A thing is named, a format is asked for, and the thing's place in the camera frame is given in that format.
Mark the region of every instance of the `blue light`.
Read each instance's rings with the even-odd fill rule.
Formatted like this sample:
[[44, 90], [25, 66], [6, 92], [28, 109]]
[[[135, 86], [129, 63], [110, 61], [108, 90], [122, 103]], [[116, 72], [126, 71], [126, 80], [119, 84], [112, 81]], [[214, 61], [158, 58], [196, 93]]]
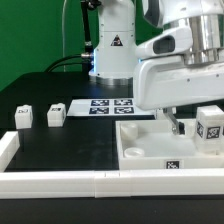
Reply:
[[96, 72], [96, 50], [93, 51], [93, 71]]

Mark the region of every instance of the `logo on robot arm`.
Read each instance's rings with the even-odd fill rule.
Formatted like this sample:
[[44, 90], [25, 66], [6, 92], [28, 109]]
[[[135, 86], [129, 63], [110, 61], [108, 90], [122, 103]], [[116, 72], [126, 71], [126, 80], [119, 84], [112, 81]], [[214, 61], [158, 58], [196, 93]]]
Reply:
[[121, 39], [118, 35], [116, 35], [116, 37], [114, 38], [111, 46], [114, 46], [114, 47], [122, 47], [123, 46]]

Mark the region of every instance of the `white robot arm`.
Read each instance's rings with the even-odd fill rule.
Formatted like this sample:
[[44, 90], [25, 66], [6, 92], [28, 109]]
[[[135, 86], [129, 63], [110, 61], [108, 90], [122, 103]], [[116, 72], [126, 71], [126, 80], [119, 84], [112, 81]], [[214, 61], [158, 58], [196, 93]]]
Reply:
[[164, 32], [137, 47], [142, 59], [134, 75], [137, 106], [148, 110], [224, 98], [223, 1], [143, 0], [143, 7], [146, 19]]

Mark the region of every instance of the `green backdrop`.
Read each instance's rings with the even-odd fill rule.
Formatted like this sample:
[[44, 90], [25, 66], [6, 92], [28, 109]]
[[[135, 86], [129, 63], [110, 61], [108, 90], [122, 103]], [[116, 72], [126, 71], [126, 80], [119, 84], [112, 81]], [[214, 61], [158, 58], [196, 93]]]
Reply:
[[[141, 0], [136, 0], [137, 44], [158, 34], [142, 17]], [[63, 56], [62, 11], [64, 0], [1, 0], [0, 90], [28, 72], [43, 71]], [[83, 25], [79, 0], [67, 0], [65, 8], [65, 53], [81, 53]], [[93, 43], [98, 41], [97, 12], [90, 12]]]

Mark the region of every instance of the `cube with marker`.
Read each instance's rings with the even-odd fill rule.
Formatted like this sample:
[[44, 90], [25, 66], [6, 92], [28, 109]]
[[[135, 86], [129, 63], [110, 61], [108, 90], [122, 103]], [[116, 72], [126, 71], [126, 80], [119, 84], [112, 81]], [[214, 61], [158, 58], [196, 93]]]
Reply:
[[15, 113], [16, 129], [26, 129], [32, 127], [33, 112], [32, 106], [19, 106]]
[[66, 118], [66, 108], [63, 103], [51, 105], [48, 113], [48, 127], [62, 127]]
[[224, 112], [218, 106], [199, 107], [195, 144], [200, 152], [219, 154], [223, 135]]

